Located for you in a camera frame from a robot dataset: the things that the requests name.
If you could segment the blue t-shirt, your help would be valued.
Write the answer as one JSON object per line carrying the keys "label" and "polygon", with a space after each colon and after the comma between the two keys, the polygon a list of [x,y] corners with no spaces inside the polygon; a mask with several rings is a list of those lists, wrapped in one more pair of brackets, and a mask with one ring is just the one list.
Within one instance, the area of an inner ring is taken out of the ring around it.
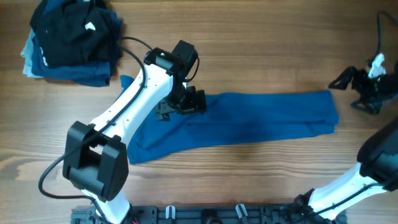
{"label": "blue t-shirt", "polygon": [[172,113],[161,121],[151,111],[131,138],[131,164],[169,154],[232,144],[312,138],[332,134],[339,116],[330,91],[220,93],[206,96],[203,114]]}

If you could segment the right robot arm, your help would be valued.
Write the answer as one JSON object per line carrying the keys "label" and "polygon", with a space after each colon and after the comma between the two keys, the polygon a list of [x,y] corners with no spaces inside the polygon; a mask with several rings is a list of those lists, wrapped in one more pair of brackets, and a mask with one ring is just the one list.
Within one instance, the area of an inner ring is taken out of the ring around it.
{"label": "right robot arm", "polygon": [[[384,102],[397,96],[397,72],[387,73],[381,55],[365,69],[348,67],[329,87],[350,86],[360,95],[352,107],[379,114]],[[355,165],[323,187],[299,195],[294,223],[333,223],[352,205],[376,194],[397,190],[397,120],[393,119],[360,147]]]}

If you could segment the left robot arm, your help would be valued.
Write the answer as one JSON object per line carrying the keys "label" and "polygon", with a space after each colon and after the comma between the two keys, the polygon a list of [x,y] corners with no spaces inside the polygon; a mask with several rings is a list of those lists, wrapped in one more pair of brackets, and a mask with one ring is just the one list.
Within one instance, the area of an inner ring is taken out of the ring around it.
{"label": "left robot arm", "polygon": [[205,93],[189,86],[188,74],[200,59],[192,44],[180,40],[173,51],[148,51],[133,83],[90,124],[75,122],[67,133],[63,176],[93,207],[72,211],[72,223],[134,223],[123,185],[128,175],[127,147],[147,115],[206,111]]}

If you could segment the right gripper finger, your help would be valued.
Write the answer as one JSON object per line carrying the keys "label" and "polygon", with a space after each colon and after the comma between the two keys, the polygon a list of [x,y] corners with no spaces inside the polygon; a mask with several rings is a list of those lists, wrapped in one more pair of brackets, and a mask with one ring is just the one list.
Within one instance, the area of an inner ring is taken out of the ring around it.
{"label": "right gripper finger", "polygon": [[379,114],[382,108],[382,101],[380,100],[366,100],[366,99],[358,99],[351,103],[351,107],[365,112],[367,114]]}
{"label": "right gripper finger", "polygon": [[329,89],[346,90],[356,74],[357,69],[354,66],[347,67],[337,79],[328,85]]}

